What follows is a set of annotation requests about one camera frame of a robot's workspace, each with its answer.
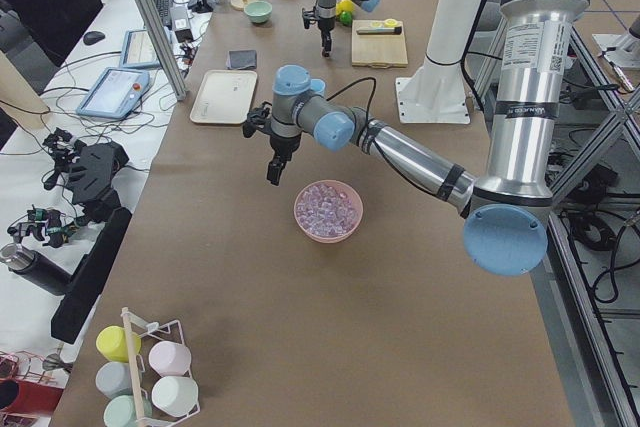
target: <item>red mug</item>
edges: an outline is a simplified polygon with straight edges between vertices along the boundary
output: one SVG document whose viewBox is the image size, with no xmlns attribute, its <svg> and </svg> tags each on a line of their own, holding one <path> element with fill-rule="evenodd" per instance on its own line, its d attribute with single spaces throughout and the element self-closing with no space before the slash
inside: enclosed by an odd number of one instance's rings
<svg viewBox="0 0 640 427">
<path fill-rule="evenodd" d="M 51 417 L 63 389 L 19 379 L 0 381 L 0 412 Z"/>
</svg>

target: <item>white desk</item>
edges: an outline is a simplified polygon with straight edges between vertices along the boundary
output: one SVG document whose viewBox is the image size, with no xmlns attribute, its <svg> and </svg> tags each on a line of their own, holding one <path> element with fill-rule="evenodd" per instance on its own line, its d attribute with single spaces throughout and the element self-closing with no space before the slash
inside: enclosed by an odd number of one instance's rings
<svg viewBox="0 0 640 427">
<path fill-rule="evenodd" d="M 193 15 L 191 27 L 194 37 L 204 32 L 210 16 L 210 14 Z M 78 42 L 67 58 L 67 63 L 103 52 L 120 51 L 125 32 L 142 27 L 142 18 L 133 0 L 109 0 L 88 29 L 99 30 L 105 33 L 106 38 L 92 46 L 86 46 L 82 41 Z M 177 45 L 175 49 L 176 53 L 180 53 Z M 117 66 L 119 60 L 119 55 L 100 56 L 73 64 L 69 68 L 63 66 L 47 89 L 59 87 L 89 89 L 105 68 Z M 153 85 L 144 97 L 142 114 L 122 122 L 120 125 L 123 131 L 110 131 L 111 128 L 108 125 L 101 125 L 97 130 L 89 132 L 89 134 L 102 132 L 106 128 L 106 135 L 125 148 L 130 158 L 128 165 L 142 170 L 125 168 L 113 179 L 112 185 L 117 190 L 122 205 L 131 211 L 135 209 L 147 179 L 147 173 L 144 170 L 150 167 L 158 151 L 175 103 L 175 96 L 164 72 L 158 69 L 150 73 Z M 53 111 L 44 117 L 46 126 L 51 130 L 60 127 L 76 136 L 87 135 L 82 122 L 77 118 L 64 115 L 75 112 L 83 95 L 84 92 L 77 90 L 53 90 L 43 94 L 42 98 Z M 83 122 L 87 125 L 104 123 L 101 119 L 86 119 Z M 147 123 L 148 125 L 138 130 L 140 125 Z M 42 142 L 49 131 L 42 126 L 32 129 L 31 134 Z M 88 137 L 83 140 L 87 144 L 92 144 L 96 142 L 97 137 Z M 25 153 L 37 150 L 38 145 L 35 139 L 21 129 L 17 129 L 2 149 L 2 153 Z M 43 174 L 50 171 L 52 167 L 52 159 L 42 151 L 27 156 L 0 156 L 2 172 L 0 229 L 2 231 L 5 231 L 15 219 L 25 215 L 32 204 L 43 208 L 54 207 L 66 214 L 73 214 L 73 208 L 62 198 L 62 187 L 56 187 L 47 192 L 42 186 Z M 66 191 L 65 195 L 71 198 L 71 192 Z M 81 229 L 71 238 L 69 244 L 59 249 L 42 247 L 32 237 L 26 238 L 23 244 L 38 250 L 69 272 L 73 272 L 82 255 L 91 249 L 102 226 L 103 224 L 90 225 Z M 1 245 L 11 242 L 10 236 L 6 233 L 2 239 Z M 27 350 L 39 355 L 54 352 L 60 342 L 50 335 L 50 320 L 60 300 L 61 297 L 54 297 L 30 282 L 11 274 L 4 266 L 0 267 L 0 309 L 4 313 L 0 351 Z M 72 361 L 75 358 L 82 339 L 83 333 L 73 346 L 64 345 L 62 356 L 65 360 Z M 61 385 L 66 382 L 64 374 L 58 374 L 56 378 Z M 47 424 L 48 419 L 41 419 L 36 425 Z"/>
</svg>

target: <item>cup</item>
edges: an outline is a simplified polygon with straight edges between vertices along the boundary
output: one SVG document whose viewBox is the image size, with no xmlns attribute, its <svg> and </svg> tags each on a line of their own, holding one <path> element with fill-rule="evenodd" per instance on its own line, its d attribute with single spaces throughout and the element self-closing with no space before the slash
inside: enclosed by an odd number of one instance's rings
<svg viewBox="0 0 640 427">
<path fill-rule="evenodd" d="M 147 399 L 142 399 L 145 417 L 151 417 L 153 408 Z M 137 427 L 136 405 L 132 395 L 121 395 L 113 399 L 102 416 L 106 427 Z"/>
<path fill-rule="evenodd" d="M 327 85 L 324 83 L 322 79 L 311 79 L 311 90 L 313 90 L 316 94 L 324 97 L 324 91 Z"/>
<path fill-rule="evenodd" d="M 184 417 L 198 403 L 198 384 L 190 377 L 163 377 L 153 386 L 151 401 L 173 417 Z"/>
<path fill-rule="evenodd" d="M 138 334 L 133 332 L 133 343 L 136 354 L 140 352 L 142 341 Z M 128 362 L 127 342 L 124 329 L 118 325 L 111 325 L 98 334 L 96 348 L 105 359 L 112 362 Z"/>
<path fill-rule="evenodd" d="M 50 417 L 63 389 L 20 379 L 0 382 L 0 412 Z"/>
<path fill-rule="evenodd" d="M 184 375 L 191 365 L 191 351 L 183 344 L 163 340 L 149 351 L 149 365 L 161 377 Z"/>
<path fill-rule="evenodd" d="M 129 365 L 122 362 L 104 364 L 96 374 L 96 387 L 110 399 L 132 395 Z"/>
</svg>

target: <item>pink bowl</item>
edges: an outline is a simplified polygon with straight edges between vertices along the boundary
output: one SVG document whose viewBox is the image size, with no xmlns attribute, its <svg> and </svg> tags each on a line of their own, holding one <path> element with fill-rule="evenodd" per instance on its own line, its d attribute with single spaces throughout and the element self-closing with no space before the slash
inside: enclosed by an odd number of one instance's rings
<svg viewBox="0 0 640 427">
<path fill-rule="evenodd" d="M 300 220 L 298 219 L 298 216 L 296 215 L 296 206 L 298 205 L 298 203 L 300 203 L 302 199 L 302 195 L 307 190 L 309 190 L 312 186 L 318 185 L 318 184 L 324 184 L 328 187 L 333 187 L 334 189 L 336 189 L 338 193 L 344 192 L 347 195 L 347 199 L 351 201 L 351 205 L 356 211 L 356 220 L 351 230 L 335 237 L 321 237 L 319 235 L 312 234 L 302 226 L 302 224 L 300 223 Z M 307 185 L 304 189 L 300 191 L 300 193 L 296 197 L 296 201 L 293 204 L 293 218 L 296 219 L 296 223 L 298 224 L 298 226 L 302 229 L 302 231 L 305 234 L 307 234 L 307 236 L 323 244 L 335 244 L 336 242 L 340 242 L 341 240 L 344 240 L 347 237 L 349 237 L 351 234 L 353 234 L 353 232 L 358 228 L 358 225 L 360 225 L 360 221 L 362 220 L 362 212 L 363 212 L 362 199 L 360 198 L 358 193 L 350 185 L 347 185 L 344 182 L 340 182 L 338 180 L 319 180 L 317 182 L 313 182 Z"/>
</svg>

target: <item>bowl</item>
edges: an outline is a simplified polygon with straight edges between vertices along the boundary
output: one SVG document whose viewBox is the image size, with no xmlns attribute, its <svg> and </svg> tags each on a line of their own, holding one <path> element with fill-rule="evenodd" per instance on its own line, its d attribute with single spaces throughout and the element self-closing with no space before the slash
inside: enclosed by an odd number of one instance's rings
<svg viewBox="0 0 640 427">
<path fill-rule="evenodd" d="M 358 193 L 338 180 L 319 180 L 307 185 L 293 204 L 298 226 L 323 244 L 334 244 L 353 234 L 360 225 L 362 212 Z"/>
<path fill-rule="evenodd" d="M 271 4 L 264 0 L 256 0 L 244 6 L 244 13 L 254 24 L 264 24 L 271 17 L 272 10 Z"/>
</svg>

